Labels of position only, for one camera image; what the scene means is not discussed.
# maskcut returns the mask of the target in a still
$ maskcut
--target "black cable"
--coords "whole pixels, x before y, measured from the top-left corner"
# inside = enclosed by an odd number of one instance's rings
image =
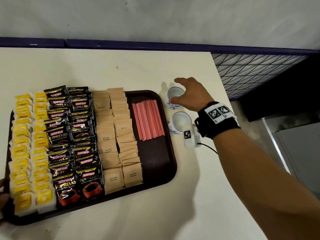
[[[198,145],[204,145],[206,147],[209,147],[211,150],[213,150],[216,154],[218,154],[214,149],[212,149],[210,146],[206,145],[206,144],[202,144],[202,143],[197,143]]]

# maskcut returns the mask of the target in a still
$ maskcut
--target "dark brown serving tray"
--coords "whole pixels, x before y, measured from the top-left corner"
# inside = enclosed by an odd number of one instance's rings
[[[10,200],[6,203],[6,205],[2,210],[3,218],[5,221],[8,221],[15,225],[27,225],[33,222],[42,221],[44,219],[48,219],[54,216],[58,216],[74,210],[78,210],[87,206],[92,206],[95,204],[99,204],[101,202],[105,202],[105,201],[119,198],[125,195],[136,193],[142,190],[153,188],[162,184],[166,184],[174,178],[177,172],[177,161],[174,156],[174,149],[172,147],[170,132],[169,132],[166,115],[163,109],[161,98],[157,93],[150,90],[129,91],[129,92],[125,92],[125,94],[129,104],[134,136],[137,140],[138,151],[139,151],[138,154],[142,163],[143,184],[126,188],[111,194],[107,194],[106,196],[103,196],[101,198],[98,198],[86,203],[82,202],[69,207],[61,207],[61,208],[58,208],[57,210],[54,210],[45,214],[39,215],[35,213],[35,214],[23,216],[23,217],[18,217],[14,215],[13,199],[10,198]],[[165,136],[160,136],[151,140],[141,141],[139,140],[139,136],[138,136],[138,130],[137,130],[137,125],[134,118],[132,104],[139,103],[145,100],[157,101]],[[12,126],[13,119],[14,119],[14,113],[12,112],[10,117],[10,128]],[[10,132],[9,132],[8,142],[12,138],[11,130],[9,131]],[[7,161],[6,161],[6,168],[5,168],[6,178],[9,178],[9,173],[10,173],[9,164],[8,164],[9,161],[11,161],[11,154],[8,146]],[[9,193],[9,180],[7,180],[4,186],[4,192]]]

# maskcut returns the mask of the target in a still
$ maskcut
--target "gray concrete wall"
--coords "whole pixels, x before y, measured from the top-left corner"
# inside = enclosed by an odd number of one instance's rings
[[[0,36],[320,48],[320,0],[0,0]]]

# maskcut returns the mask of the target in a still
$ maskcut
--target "white line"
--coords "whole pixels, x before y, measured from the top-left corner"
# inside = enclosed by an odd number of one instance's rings
[[[286,170],[288,173],[290,173],[290,170],[289,170],[289,168],[288,168],[288,166],[287,166],[287,164],[286,164],[286,162],[285,162],[285,159],[283,158],[283,156],[282,156],[282,154],[281,154],[281,152],[280,152],[280,149],[279,149],[279,147],[278,147],[278,145],[277,145],[277,142],[275,141],[275,139],[274,139],[274,137],[273,137],[273,135],[272,135],[272,133],[271,133],[271,130],[270,130],[270,128],[269,128],[269,126],[268,126],[268,124],[266,123],[266,120],[265,120],[264,118],[262,118],[262,122],[263,122],[264,126],[266,127],[266,130],[268,131],[268,134],[269,134],[269,136],[270,136],[270,138],[271,138],[271,140],[272,140],[272,143],[273,143],[275,149],[277,150],[277,153],[278,153],[278,155],[279,155],[279,157],[280,157],[280,159],[281,159],[281,161],[282,161],[282,164],[283,164],[285,170]]]

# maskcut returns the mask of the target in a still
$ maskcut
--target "black wristband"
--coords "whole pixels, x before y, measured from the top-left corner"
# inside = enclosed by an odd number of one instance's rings
[[[219,107],[212,107],[212,111],[205,111],[216,104],[219,104]],[[224,131],[236,128],[240,129],[230,109],[219,102],[210,102],[198,112],[198,115],[199,117],[194,122],[202,137],[213,139]]]

